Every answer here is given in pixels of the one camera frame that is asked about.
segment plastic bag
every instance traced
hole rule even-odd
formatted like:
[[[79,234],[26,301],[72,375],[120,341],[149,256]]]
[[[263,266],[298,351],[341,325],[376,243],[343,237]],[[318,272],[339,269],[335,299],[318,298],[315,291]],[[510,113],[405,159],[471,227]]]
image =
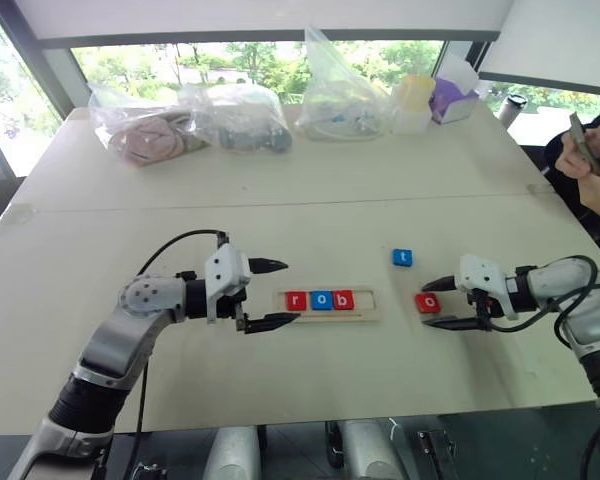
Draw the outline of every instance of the plastic bag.
[[[188,130],[212,145],[236,152],[291,148],[291,133],[278,96],[259,85],[186,85],[181,105],[191,111]]]
[[[296,127],[312,140],[370,140],[387,126],[389,96],[358,75],[324,34],[305,29],[312,78]]]
[[[89,112],[104,147],[136,165],[148,165],[197,150],[206,143],[190,130],[191,112],[89,85]]]

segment blue letter block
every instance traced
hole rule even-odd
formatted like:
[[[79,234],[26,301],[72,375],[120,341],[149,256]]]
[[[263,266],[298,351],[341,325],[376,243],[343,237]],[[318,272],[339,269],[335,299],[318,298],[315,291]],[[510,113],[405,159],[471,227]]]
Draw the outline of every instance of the blue letter block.
[[[401,267],[410,267],[413,265],[413,254],[411,250],[400,250],[396,248],[393,251],[393,264]]]
[[[311,308],[313,310],[333,310],[333,296],[328,290],[311,292]]]

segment white table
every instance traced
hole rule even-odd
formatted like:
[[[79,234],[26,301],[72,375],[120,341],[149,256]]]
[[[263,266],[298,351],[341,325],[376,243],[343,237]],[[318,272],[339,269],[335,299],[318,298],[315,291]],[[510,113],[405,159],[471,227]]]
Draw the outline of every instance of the white table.
[[[114,307],[119,288],[158,245],[192,228],[226,229],[249,255],[291,265],[250,284],[246,310],[253,318],[272,311],[273,291],[302,285],[368,285],[382,318],[291,324],[253,336],[237,334],[230,320],[169,327],[151,361],[148,430],[593,398],[576,358],[554,339],[551,319],[518,334],[445,332],[425,327],[411,300],[423,283],[452,273],[466,252],[495,259],[509,271],[574,253],[600,266],[600,252],[562,201],[553,193],[529,193],[528,184],[544,185],[544,179],[483,107],[466,125],[433,129],[428,135],[438,142],[428,136],[356,146],[297,141],[294,149],[301,151],[349,152],[355,173],[348,185],[332,189],[324,181],[307,183],[318,162],[298,152],[290,158],[236,157],[209,149],[204,157],[194,154],[153,170],[117,164],[95,144],[89,160],[59,158],[71,141],[93,143],[87,128],[85,120],[65,123],[0,222],[0,433],[34,429]],[[476,129],[484,129],[489,148],[481,146]],[[425,161],[424,145],[443,152],[447,130],[453,139],[447,143],[457,149],[449,144],[444,157]],[[410,152],[414,144],[421,157],[405,154],[398,162],[399,149]],[[355,154],[371,155],[374,146],[372,159]],[[385,151],[394,153],[385,158]],[[345,164],[343,155],[323,155],[321,164],[331,174],[330,161]],[[62,175],[73,188],[54,187]],[[203,176],[222,179],[222,188]],[[261,181],[265,177],[289,187],[275,188]],[[247,189],[240,188],[247,178]],[[404,179],[402,187],[397,178]],[[102,188],[89,197],[98,180]],[[189,191],[187,184],[195,188]],[[391,265],[392,248],[413,249],[414,267]],[[212,249],[211,239],[183,241],[152,271],[200,270]],[[445,296],[443,306],[468,313],[459,294]],[[122,411],[119,431],[134,427],[137,390]]]

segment purple tissue box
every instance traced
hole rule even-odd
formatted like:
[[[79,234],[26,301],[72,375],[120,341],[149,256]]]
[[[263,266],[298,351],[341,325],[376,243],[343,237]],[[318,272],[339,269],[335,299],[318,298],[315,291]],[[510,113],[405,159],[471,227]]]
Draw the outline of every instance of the purple tissue box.
[[[471,90],[463,95],[453,82],[436,78],[436,88],[433,90],[429,106],[436,123],[449,123],[462,120],[471,115],[478,94]]]

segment phone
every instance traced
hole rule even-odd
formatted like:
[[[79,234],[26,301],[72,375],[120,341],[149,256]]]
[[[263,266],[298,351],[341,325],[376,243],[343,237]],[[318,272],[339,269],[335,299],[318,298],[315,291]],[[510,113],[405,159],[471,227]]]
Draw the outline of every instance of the phone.
[[[587,145],[587,140],[584,136],[584,127],[578,118],[578,114],[575,112],[572,113],[569,115],[569,120],[571,121],[571,138],[578,147],[580,155],[582,155],[584,159],[589,162],[589,165],[591,165],[591,171],[600,177],[600,163]]]

